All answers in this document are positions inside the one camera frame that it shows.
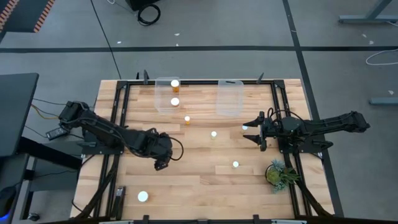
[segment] floor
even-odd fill
[[[116,1],[127,7],[125,1]],[[257,78],[262,72],[264,78],[303,78],[297,54],[289,48],[294,46],[293,32],[300,45],[306,47],[369,47],[360,51],[305,51],[303,59],[321,118],[353,110],[361,112],[372,126],[364,134],[326,135],[335,144],[329,152],[345,216],[398,220],[395,172],[398,138],[394,136],[398,109],[368,104],[370,97],[398,94],[398,65],[365,64],[365,59],[377,52],[377,46],[398,46],[398,27],[337,22],[340,14],[366,13],[376,0],[289,0],[296,28],[293,31],[283,2],[276,0],[161,0],[157,5],[162,16],[149,27],[137,23],[137,12],[110,5],[106,0],[93,2],[110,45],[130,47],[128,52],[119,49],[114,53],[122,79],[134,79],[143,69],[151,78]],[[397,14],[397,11],[398,1],[393,1],[384,13]],[[154,13],[148,10],[142,16],[154,17]],[[177,45],[287,48],[179,51]],[[37,72],[40,77],[36,98],[59,103],[79,100],[94,105],[100,80],[119,78],[111,53],[102,50],[107,47],[89,0],[56,0],[38,34],[7,33],[0,51],[56,48],[58,52],[1,53],[0,73]],[[145,51],[133,47],[173,48]],[[67,48],[94,48],[99,52],[68,52]],[[390,53],[373,62],[396,61],[398,53]],[[62,106],[38,101],[35,105],[51,113],[62,110]],[[44,134],[56,128],[57,122],[43,120],[31,111],[26,125]],[[28,129],[24,136],[48,142]],[[72,189],[37,193],[31,212],[41,214],[38,222],[65,220],[73,194]]]

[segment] clear plastic container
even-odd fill
[[[179,77],[159,77],[155,80],[155,108],[160,113],[174,113],[180,109],[181,101],[177,106],[172,105],[173,98],[180,99],[180,91],[173,91],[171,82],[177,80]]]
[[[243,82],[219,80],[216,111],[218,115],[239,116],[243,108]]]

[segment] power adapter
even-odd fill
[[[63,128],[55,128],[54,130],[51,130],[49,132],[46,132],[45,135],[49,139],[49,141],[54,140],[56,138],[59,138],[61,136],[66,136],[70,133],[69,130],[63,129]]]

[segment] wooden tabletop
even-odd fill
[[[110,119],[117,80],[101,82],[95,113]],[[285,80],[290,109],[304,119],[309,119],[307,102],[299,79]],[[120,102],[123,101],[123,90]],[[131,87],[126,116],[128,128],[157,128],[179,139],[185,148],[180,161],[170,161],[169,167],[155,171],[153,159],[133,156],[127,149],[119,161],[116,188],[127,187],[123,219],[142,220],[150,215],[153,220],[252,219],[293,218],[289,190],[272,193],[264,173],[271,160],[283,161],[277,142],[267,139],[268,148],[261,152],[259,146],[242,137],[243,123],[254,120],[259,111],[273,107],[269,85],[245,85],[243,110],[238,117],[216,114],[217,85],[181,86],[180,109],[174,114],[159,114],[154,108],[154,86]],[[116,124],[119,124],[121,109]],[[184,116],[191,118],[186,125]],[[215,139],[210,138],[217,132]],[[259,134],[249,128],[246,134]],[[174,157],[181,147],[173,142]],[[322,204],[333,213],[330,193],[323,166],[319,158],[302,154],[302,166],[307,187]],[[98,188],[103,156],[97,155],[80,171],[75,194],[75,204],[83,208]],[[239,162],[233,168],[233,161]],[[141,203],[140,191],[149,199]],[[301,214],[305,214],[301,193],[296,187]],[[103,195],[101,215],[104,215],[108,190]],[[79,213],[72,208],[71,216]]]

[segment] small green plant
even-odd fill
[[[293,168],[287,168],[285,164],[277,159],[266,170],[266,179],[274,186],[274,193],[284,190],[289,184],[294,184],[300,176]]]

